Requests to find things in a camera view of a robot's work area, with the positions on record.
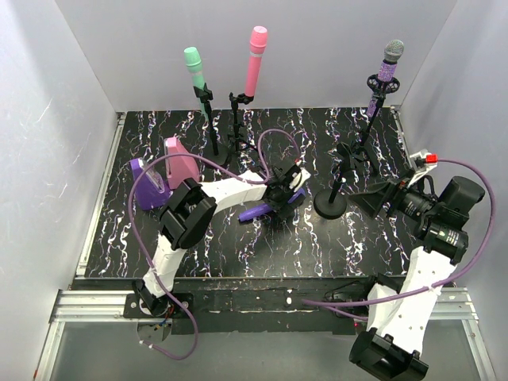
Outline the purple plastic microphone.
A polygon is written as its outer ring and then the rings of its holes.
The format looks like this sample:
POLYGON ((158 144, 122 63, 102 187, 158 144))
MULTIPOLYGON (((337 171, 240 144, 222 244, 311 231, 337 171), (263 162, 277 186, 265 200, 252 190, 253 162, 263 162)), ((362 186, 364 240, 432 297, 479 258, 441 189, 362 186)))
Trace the purple plastic microphone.
MULTIPOLYGON (((287 205, 293 206, 294 208, 300 206, 306 197, 306 192, 304 189, 300 188, 294 195, 288 200, 287 205)), ((247 221, 251 221, 254 218, 263 216, 265 214, 269 214, 273 209, 268 204, 260 204, 255 206, 249 210, 246 210, 239 214, 238 221, 240 223, 244 223, 247 221)))

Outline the round base stand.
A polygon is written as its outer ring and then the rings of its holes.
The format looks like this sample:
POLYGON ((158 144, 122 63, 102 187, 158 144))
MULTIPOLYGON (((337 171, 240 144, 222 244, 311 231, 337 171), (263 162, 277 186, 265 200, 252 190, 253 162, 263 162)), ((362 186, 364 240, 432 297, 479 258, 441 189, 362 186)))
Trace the round base stand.
POLYGON ((212 107, 211 101, 213 100, 213 93, 208 89, 206 83, 204 83, 203 88, 200 89, 197 86, 194 86, 194 93, 196 97, 199 99, 202 104, 205 115, 207 116, 208 126, 209 126, 209 135, 210 135, 210 143, 211 147, 206 148, 203 152, 204 157, 208 160, 213 161, 218 166, 225 166, 228 158, 229 152, 228 149, 219 142, 217 138, 217 132, 213 126, 213 118, 212 118, 212 107))
POLYGON ((314 196, 314 210, 325 219, 334 220, 341 217, 347 208, 347 199, 339 195, 344 176, 355 171, 363 162, 363 156, 357 151, 357 143, 339 143, 337 155, 341 162, 333 169, 334 180, 331 188, 320 190, 314 196))

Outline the tripod stand with clip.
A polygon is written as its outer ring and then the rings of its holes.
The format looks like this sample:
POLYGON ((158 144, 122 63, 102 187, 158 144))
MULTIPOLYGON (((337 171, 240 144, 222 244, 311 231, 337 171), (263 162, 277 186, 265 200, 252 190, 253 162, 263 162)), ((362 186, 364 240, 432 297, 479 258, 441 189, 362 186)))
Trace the tripod stand with clip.
POLYGON ((248 150, 256 151, 257 147, 254 144, 248 143, 240 132, 243 123, 239 120, 238 110, 239 105, 248 105, 254 100, 253 96, 247 96, 244 93, 234 95, 233 92, 229 94, 229 101, 233 113, 233 132, 228 133, 228 152, 230 155, 237 154, 248 150))

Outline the tripod stand with shock mount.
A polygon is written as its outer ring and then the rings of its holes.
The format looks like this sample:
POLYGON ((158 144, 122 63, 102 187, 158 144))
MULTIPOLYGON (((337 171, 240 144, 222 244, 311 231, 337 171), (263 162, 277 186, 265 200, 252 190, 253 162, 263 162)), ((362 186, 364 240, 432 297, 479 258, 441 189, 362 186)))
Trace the tripod stand with shock mount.
POLYGON ((368 77, 367 85, 373 91, 366 111, 368 126, 360 131, 359 138, 349 142, 340 142, 337 145, 337 153, 348 164, 369 162, 372 167, 375 167, 377 165, 377 158, 371 152, 370 147, 367 146, 367 140, 370 137, 374 120, 383 108, 386 96, 396 92, 400 87, 400 82, 394 77, 393 71, 379 70, 376 75, 368 77))

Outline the purple glitter microphone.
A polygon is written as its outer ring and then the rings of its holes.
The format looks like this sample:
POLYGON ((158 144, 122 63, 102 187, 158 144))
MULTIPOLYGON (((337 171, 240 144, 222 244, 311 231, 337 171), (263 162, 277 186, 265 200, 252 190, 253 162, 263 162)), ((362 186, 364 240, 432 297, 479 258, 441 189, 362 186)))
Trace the purple glitter microphone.
POLYGON ((368 77, 367 86, 372 90, 366 112, 369 119, 383 106, 386 96, 399 89, 400 82, 394 77, 394 72, 403 52, 404 43, 401 40, 391 40, 384 49, 384 58, 378 73, 368 77))

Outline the pink plastic microphone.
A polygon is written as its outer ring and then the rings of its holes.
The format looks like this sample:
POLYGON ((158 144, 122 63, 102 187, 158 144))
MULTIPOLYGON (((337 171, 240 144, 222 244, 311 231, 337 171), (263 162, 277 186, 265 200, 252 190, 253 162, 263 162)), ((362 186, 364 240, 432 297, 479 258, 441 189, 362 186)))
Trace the pink plastic microphone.
POLYGON ((249 41, 249 60, 244 94, 254 98, 259 78, 262 56, 267 46, 267 29, 261 25, 253 28, 249 41))

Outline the teal plastic microphone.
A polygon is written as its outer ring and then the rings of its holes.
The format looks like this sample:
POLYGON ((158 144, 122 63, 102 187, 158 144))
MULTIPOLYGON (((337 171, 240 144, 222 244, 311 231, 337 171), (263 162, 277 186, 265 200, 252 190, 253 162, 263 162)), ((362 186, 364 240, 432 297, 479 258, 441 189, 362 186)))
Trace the teal plastic microphone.
POLYGON ((203 65, 198 49, 194 46, 185 48, 183 51, 187 70, 190 72, 194 93, 199 100, 202 113, 206 120, 210 119, 210 101, 213 99, 212 92, 208 89, 203 75, 203 65))

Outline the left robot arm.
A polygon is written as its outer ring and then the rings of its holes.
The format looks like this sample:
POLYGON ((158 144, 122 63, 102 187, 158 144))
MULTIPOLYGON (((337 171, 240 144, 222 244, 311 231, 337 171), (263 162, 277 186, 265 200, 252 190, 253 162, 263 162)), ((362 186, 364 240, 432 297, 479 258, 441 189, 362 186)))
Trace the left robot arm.
POLYGON ((176 272, 189 248, 199 243, 220 211, 246 202, 262 204, 249 211, 248 221, 269 211, 289 217, 305 199, 304 185, 310 173, 297 164, 264 182, 254 171, 216 182, 198 183, 189 178, 173 191, 160 212, 160 232, 149 270, 133 289, 144 312, 159 317, 171 307, 167 292, 174 286, 176 272))

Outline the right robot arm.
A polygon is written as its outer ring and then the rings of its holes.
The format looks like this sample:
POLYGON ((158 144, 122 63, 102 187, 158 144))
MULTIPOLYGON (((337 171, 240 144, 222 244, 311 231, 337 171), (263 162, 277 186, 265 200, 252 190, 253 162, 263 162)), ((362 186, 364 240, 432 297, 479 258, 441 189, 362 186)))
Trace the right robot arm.
POLYGON ((400 181, 378 183, 351 196, 369 217, 387 204, 388 215, 400 212, 416 225, 418 246, 400 288, 378 278, 368 292, 368 324, 359 334, 350 361, 379 380, 422 380, 428 365, 421 360, 429 318, 441 294, 439 281, 447 279, 468 249, 463 227, 469 212, 485 190, 462 176, 453 177, 440 196, 424 192, 426 175, 413 186, 400 181))

